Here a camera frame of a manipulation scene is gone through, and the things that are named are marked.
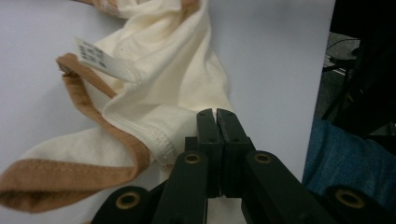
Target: denim fabric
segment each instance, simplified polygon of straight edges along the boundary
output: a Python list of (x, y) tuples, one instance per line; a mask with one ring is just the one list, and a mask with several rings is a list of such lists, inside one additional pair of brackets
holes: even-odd
[(396, 157), (328, 121), (314, 119), (303, 185), (319, 195), (329, 186), (349, 186), (396, 215)]

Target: wire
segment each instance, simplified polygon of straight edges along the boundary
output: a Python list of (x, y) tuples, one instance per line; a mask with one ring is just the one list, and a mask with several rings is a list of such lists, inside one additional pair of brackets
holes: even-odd
[(328, 50), (328, 49), (334, 47), (334, 45), (337, 45), (337, 44), (340, 43), (340, 42), (347, 41), (347, 40), (360, 40), (360, 39), (343, 39), (343, 40), (339, 40), (339, 41), (333, 43), (332, 45), (330, 45), (329, 47), (327, 47), (326, 50)]

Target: person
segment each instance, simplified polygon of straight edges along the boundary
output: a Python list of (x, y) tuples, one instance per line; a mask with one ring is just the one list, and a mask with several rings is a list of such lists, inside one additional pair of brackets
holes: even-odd
[(335, 185), (367, 194), (396, 216), (396, 157), (373, 140), (314, 119), (303, 185), (323, 195)]

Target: white table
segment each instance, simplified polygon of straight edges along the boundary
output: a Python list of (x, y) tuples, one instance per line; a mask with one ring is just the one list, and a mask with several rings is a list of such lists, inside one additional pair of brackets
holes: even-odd
[[(231, 101), (258, 150), (275, 153), (301, 179), (334, 0), (212, 0), (213, 48)], [(0, 2), (0, 172), (27, 149), (95, 124), (72, 105), (56, 57), (73, 37), (95, 42), (123, 20), (66, 0)], [(155, 169), (147, 172), (156, 175)], [(134, 184), (152, 185), (138, 178)], [(30, 215), (0, 207), (0, 223), (82, 223), (104, 190), (65, 208)]]

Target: clothing tag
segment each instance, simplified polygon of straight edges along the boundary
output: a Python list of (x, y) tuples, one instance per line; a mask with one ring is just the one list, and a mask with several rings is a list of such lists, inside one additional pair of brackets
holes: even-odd
[(103, 52), (95, 45), (88, 43), (80, 38), (75, 37), (78, 47), (78, 61), (93, 69), (99, 70), (111, 77), (129, 80), (129, 78), (121, 72), (124, 64), (115, 58)]

